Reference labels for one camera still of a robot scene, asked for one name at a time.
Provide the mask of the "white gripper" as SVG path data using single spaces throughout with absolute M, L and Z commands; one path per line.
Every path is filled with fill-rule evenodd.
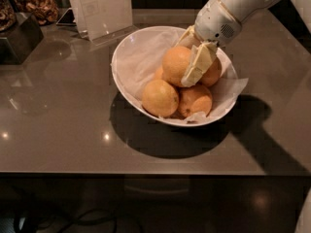
M 209 0 L 198 12 L 194 26 L 189 26 L 177 42 L 177 46 L 191 49 L 190 64 L 181 78 L 182 86 L 197 84 L 217 58 L 216 45 L 227 45 L 241 30 L 241 23 L 221 0 Z

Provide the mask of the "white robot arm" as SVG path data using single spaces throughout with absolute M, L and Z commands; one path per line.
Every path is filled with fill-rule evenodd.
M 280 0 L 209 0 L 198 12 L 194 25 L 181 36 L 177 45 L 190 47 L 190 65 L 181 78 L 185 87 L 195 85 L 216 59 L 217 47 L 230 43 L 247 19 Z M 305 26 L 311 31 L 311 0 L 291 0 Z

